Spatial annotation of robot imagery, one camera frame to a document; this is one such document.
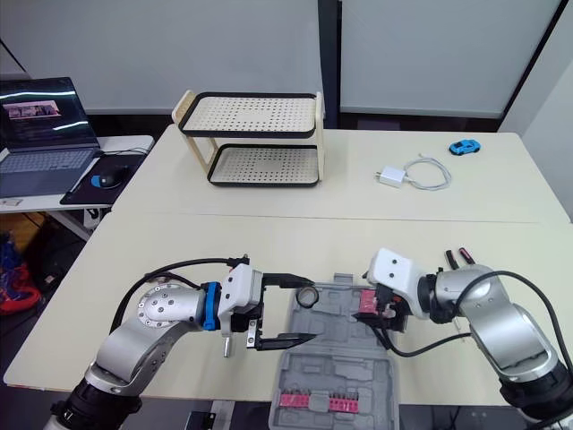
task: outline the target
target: small white table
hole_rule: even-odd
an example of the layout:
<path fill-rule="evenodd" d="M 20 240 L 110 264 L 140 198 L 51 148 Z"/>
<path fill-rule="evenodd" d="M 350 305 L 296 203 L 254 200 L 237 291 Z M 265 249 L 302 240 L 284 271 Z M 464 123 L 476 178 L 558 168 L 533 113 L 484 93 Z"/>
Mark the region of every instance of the small white table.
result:
<path fill-rule="evenodd" d="M 108 136 L 98 137 L 99 146 L 102 151 L 126 151 L 133 148 L 141 148 L 149 151 L 153 146 L 153 138 L 151 136 Z M 8 155 L 8 150 L 0 152 L 0 161 Z M 90 171 L 97 159 L 94 159 L 86 168 L 85 172 L 81 175 L 83 177 Z M 108 208 L 109 204 L 60 204 L 60 200 L 64 197 L 63 194 L 52 195 L 30 195 L 25 197 L 11 197 L 0 198 L 0 214 L 1 213 L 22 213 L 22 212 L 38 212 L 45 211 L 58 222 L 69 228 L 73 233 L 83 240 L 90 238 L 90 231 L 86 229 L 76 218 L 72 217 L 66 211 L 82 210 L 82 209 L 99 209 Z M 13 201 L 14 199 L 21 200 L 17 205 L 4 204 L 4 202 Z"/>

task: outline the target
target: laptop screen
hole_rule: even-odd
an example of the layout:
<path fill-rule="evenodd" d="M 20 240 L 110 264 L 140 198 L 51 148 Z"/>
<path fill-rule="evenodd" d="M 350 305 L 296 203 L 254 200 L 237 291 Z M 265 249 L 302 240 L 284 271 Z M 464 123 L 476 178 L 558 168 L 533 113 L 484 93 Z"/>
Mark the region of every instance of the laptop screen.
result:
<path fill-rule="evenodd" d="M 1 82 L 0 131 L 11 151 L 98 147 L 70 78 Z"/>

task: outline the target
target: white charger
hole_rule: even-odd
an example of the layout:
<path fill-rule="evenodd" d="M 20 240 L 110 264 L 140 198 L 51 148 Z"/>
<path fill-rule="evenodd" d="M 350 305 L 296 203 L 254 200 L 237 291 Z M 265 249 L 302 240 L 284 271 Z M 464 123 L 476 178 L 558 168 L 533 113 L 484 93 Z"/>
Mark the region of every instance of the white charger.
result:
<path fill-rule="evenodd" d="M 395 186 L 396 188 L 399 188 L 404 184 L 405 176 L 405 170 L 402 170 L 401 168 L 393 168 L 392 166 L 386 166 L 381 172 L 376 172 L 378 182 L 381 184 Z"/>
<path fill-rule="evenodd" d="M 425 157 L 419 154 L 420 158 L 406 163 L 404 168 L 393 168 L 392 166 L 385 166 L 381 172 L 376 172 L 374 177 L 378 179 L 378 182 L 385 185 L 390 185 L 395 188 L 400 188 L 404 182 L 409 182 L 410 185 L 424 191 L 438 191 L 448 188 L 451 184 L 451 174 L 448 169 L 441 164 L 437 159 L 432 157 Z M 444 175 L 444 182 L 437 185 L 422 185 L 408 176 L 408 169 L 414 164 L 418 163 L 428 163 L 434 165 L 438 168 Z"/>

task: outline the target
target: perforated tray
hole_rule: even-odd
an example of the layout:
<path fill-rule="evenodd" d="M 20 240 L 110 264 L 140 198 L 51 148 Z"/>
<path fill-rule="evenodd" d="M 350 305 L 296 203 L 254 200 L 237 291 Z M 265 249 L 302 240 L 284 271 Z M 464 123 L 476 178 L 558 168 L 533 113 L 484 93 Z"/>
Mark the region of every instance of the perforated tray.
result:
<path fill-rule="evenodd" d="M 334 283 L 315 287 L 319 302 L 312 309 L 294 303 L 289 329 L 318 336 L 283 353 L 269 428 L 398 430 L 393 361 L 372 331 L 351 316 L 358 312 L 361 288 L 349 275 L 335 275 Z M 310 392 L 309 408 L 279 406 L 284 391 Z M 358 413 L 323 411 L 321 403 L 332 393 L 357 394 Z"/>
<path fill-rule="evenodd" d="M 319 181 L 317 149 L 310 145 L 223 145 L 207 178 L 214 185 L 313 186 Z"/>
<path fill-rule="evenodd" d="M 315 108 L 314 94 L 203 92 L 179 129 L 198 137 L 306 139 L 314 133 Z"/>

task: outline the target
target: black cable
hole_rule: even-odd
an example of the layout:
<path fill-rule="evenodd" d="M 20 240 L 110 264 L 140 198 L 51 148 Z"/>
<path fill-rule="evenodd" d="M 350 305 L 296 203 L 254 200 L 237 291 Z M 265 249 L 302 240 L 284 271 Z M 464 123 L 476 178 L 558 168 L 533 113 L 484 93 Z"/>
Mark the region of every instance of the black cable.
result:
<path fill-rule="evenodd" d="M 22 212 L 21 213 L 24 217 L 26 217 L 28 219 L 29 222 L 31 222 L 32 224 L 34 224 L 38 230 L 40 230 L 42 228 L 42 226 L 40 226 L 34 219 L 32 219 L 32 217 L 30 215 L 28 215 L 26 212 Z"/>
<path fill-rule="evenodd" d="M 121 154 L 123 152 L 137 152 L 139 154 L 143 154 L 143 155 L 148 155 L 150 152 L 144 148 L 141 147 L 137 147 L 137 148 L 131 148 L 129 150 L 108 150 L 108 151 L 104 151 L 104 150 L 98 150 L 96 151 L 94 157 L 101 157 L 102 155 L 117 155 L 117 154 Z"/>
<path fill-rule="evenodd" d="M 168 278 L 169 280 L 178 280 L 179 282 L 182 282 L 191 288 L 202 289 L 199 285 L 195 284 L 194 282 L 191 282 L 190 280 L 188 280 L 187 278 L 184 278 L 181 275 L 177 275 L 176 273 L 172 273 L 171 271 L 164 271 L 163 273 L 160 273 L 160 274 L 156 275 L 155 277 L 156 278 L 165 277 L 165 278 Z"/>
<path fill-rule="evenodd" d="M 431 349 L 437 348 L 437 347 L 443 345 L 444 343 L 448 343 L 448 342 L 451 342 L 452 340 L 467 338 L 467 337 L 471 336 L 471 333 L 455 334 L 454 336 L 449 336 L 448 338 L 438 340 L 437 342 L 434 342 L 434 343 L 432 343 L 426 347 L 417 349 L 416 351 L 404 352 L 404 351 L 401 351 L 398 348 L 396 348 L 396 346 L 392 343 L 392 340 L 390 340 L 390 337 L 389 337 L 386 329 L 380 329 L 381 331 L 377 331 L 374 327 L 371 327 L 371 329 L 374 332 L 374 336 L 376 336 L 376 339 L 378 339 L 382 345 L 388 345 L 390 350 L 394 354 L 396 354 L 397 356 L 400 356 L 400 357 L 405 357 L 405 358 L 416 357 L 416 356 L 419 356 L 420 354 L 423 354 L 424 352 L 428 352 Z"/>
<path fill-rule="evenodd" d="M 454 304 L 454 308 L 452 309 L 453 315 L 455 316 L 459 314 L 459 307 L 461 306 L 462 301 L 464 300 L 464 298 L 466 298 L 466 296 L 469 294 L 469 292 L 473 287 L 475 287 L 483 280 L 487 280 L 488 278 L 492 278 L 494 276 L 509 276 L 511 278 L 519 280 L 522 283 L 526 284 L 528 287 L 530 287 L 535 292 L 535 294 L 539 296 L 539 298 L 541 298 L 543 304 L 547 308 L 549 317 L 552 320 L 553 331 L 555 331 L 555 337 L 557 338 L 557 343 L 559 344 L 561 354 L 563 355 L 563 360 L 565 361 L 565 364 L 567 365 L 567 368 L 569 370 L 569 375 L 573 380 L 573 365 L 571 364 L 571 357 L 569 356 L 569 353 L 567 351 L 567 346 L 565 345 L 565 340 L 563 339 L 563 333 L 561 332 L 561 327 L 559 326 L 559 321 L 557 319 L 555 311 L 553 310 L 552 303 L 549 301 L 547 296 L 531 280 L 517 273 L 514 273 L 513 271 L 490 271 L 489 273 L 485 273 L 484 275 L 478 276 L 477 278 L 472 280 L 469 284 L 467 284 L 467 287 L 465 287 L 461 292 L 461 294 L 459 295 L 458 300 L 456 301 L 456 303 Z"/>
<path fill-rule="evenodd" d="M 449 427 L 448 430 L 456 430 L 456 421 L 458 421 L 459 411 L 462 409 L 461 406 L 458 406 L 456 409 L 456 413 L 454 416 L 451 416 L 451 412 L 449 412 Z"/>
<path fill-rule="evenodd" d="M 137 289 L 140 286 L 142 286 L 143 284 L 145 284 L 148 280 L 155 279 L 159 274 L 164 273 L 166 271 L 172 271 L 174 269 L 179 269 L 181 267 L 194 266 L 194 265 L 198 265 L 198 264 L 219 263 L 219 264 L 226 264 L 226 265 L 235 267 L 235 265 L 237 265 L 238 263 L 240 263 L 242 261 L 246 261 L 248 263 L 248 258 L 247 257 L 244 257 L 243 259 L 200 258 L 200 259 L 196 259 L 196 260 L 186 260 L 184 262 L 174 262 L 172 264 L 168 264 L 167 266 L 160 267 L 159 269 L 156 269 L 150 273 L 147 273 L 141 279 L 139 279 L 137 282 L 135 282 L 131 288 L 129 288 L 127 293 L 125 293 L 124 298 L 122 298 L 122 301 L 119 302 L 119 306 L 117 307 L 117 310 L 115 311 L 114 320 L 112 321 L 111 329 L 109 330 L 109 332 L 111 333 L 113 330 L 115 330 L 117 327 L 119 327 L 121 325 L 122 320 L 124 319 L 125 308 L 129 304 L 129 300 L 132 297 L 133 293 L 135 291 L 137 291 Z"/>

